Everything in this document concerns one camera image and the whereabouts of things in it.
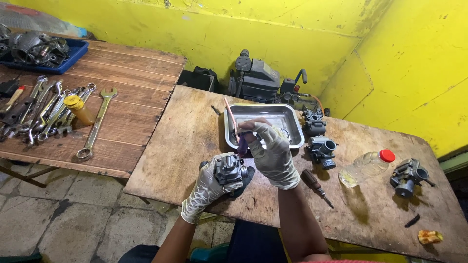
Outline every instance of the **metal tray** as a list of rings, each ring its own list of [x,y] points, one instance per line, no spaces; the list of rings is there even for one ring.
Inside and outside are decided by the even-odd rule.
[[[286,104],[231,104],[236,123],[264,117],[272,125],[279,128],[289,138],[289,148],[300,148],[304,144],[304,134],[300,128],[295,110]],[[227,109],[224,108],[224,129],[226,142],[237,149],[238,143],[233,133],[234,125]],[[260,141],[266,148],[265,141]]]

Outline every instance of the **stone floor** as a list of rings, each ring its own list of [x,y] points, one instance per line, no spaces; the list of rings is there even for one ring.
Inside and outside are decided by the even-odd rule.
[[[0,165],[23,175],[46,168]],[[39,251],[46,262],[116,263],[138,244],[161,245],[180,208],[122,193],[110,177],[58,169],[36,180],[45,189],[0,175],[0,256]],[[192,247],[229,242],[232,219],[205,214]]]

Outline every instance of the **wooden table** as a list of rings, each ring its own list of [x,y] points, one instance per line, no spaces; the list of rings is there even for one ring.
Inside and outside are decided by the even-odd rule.
[[[213,105],[222,112],[223,97],[176,86],[124,192],[180,205],[193,188],[200,162],[233,151],[225,142],[223,115],[218,116],[211,109]],[[252,103],[227,98],[230,103]],[[297,115],[303,124],[301,112],[297,111]],[[325,237],[414,257],[468,262],[468,225],[429,145],[416,136],[341,119],[325,119],[328,121],[327,136],[339,144],[335,151],[337,167],[327,172],[313,165],[304,151],[306,145],[293,152],[297,170],[313,169],[335,205],[335,209],[331,209],[300,183]],[[395,162],[384,174],[351,189],[339,182],[337,174],[344,165],[366,152],[383,148],[396,154]],[[417,187],[416,196],[404,200],[394,195],[388,180],[395,166],[410,157],[421,161],[437,186]],[[255,166],[253,159],[246,159],[244,165]],[[280,226],[277,190],[258,171],[239,198],[218,200],[207,211]],[[414,226],[404,228],[417,213],[421,219]],[[422,229],[440,231],[444,241],[422,246],[417,239]]]
[[[0,143],[1,158],[116,178],[130,177],[187,59],[157,50],[92,40],[88,42],[88,52],[71,69],[63,75],[48,77],[50,80],[63,79],[64,89],[95,83],[96,91],[86,102],[94,114],[97,114],[102,103],[99,93],[103,89],[118,90],[118,95],[109,104],[94,143],[93,157],[82,163],[74,158],[78,150],[84,147],[91,129],[91,126],[81,126],[64,138],[48,139],[32,149],[26,148],[20,139],[7,139]],[[1,66],[0,81],[10,80],[18,73]],[[20,85],[25,85],[26,90],[22,97],[29,96],[39,75],[23,72]],[[32,180],[37,175],[21,176],[15,177],[45,187]]]

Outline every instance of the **dark jeans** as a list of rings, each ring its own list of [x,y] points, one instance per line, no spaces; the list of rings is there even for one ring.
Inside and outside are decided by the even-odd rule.
[[[158,246],[138,245],[125,253],[118,263],[150,263],[158,250]],[[226,263],[257,262],[287,262],[278,230],[237,220],[227,250]]]

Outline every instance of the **white glove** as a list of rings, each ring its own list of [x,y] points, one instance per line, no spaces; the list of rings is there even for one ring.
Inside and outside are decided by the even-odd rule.
[[[214,178],[214,167],[216,162],[224,156],[234,155],[233,152],[223,153],[214,156],[208,164],[200,169],[200,175],[197,182],[190,193],[189,198],[182,202],[182,218],[191,223],[198,224],[198,220],[202,215],[203,210],[222,195],[239,189],[243,186],[242,182],[229,183],[223,187],[219,185]]]
[[[299,184],[300,175],[294,167],[288,140],[282,132],[272,127],[265,118],[240,123],[238,131],[257,132],[265,140],[266,150],[253,134],[245,135],[257,169],[272,185],[288,190]]]

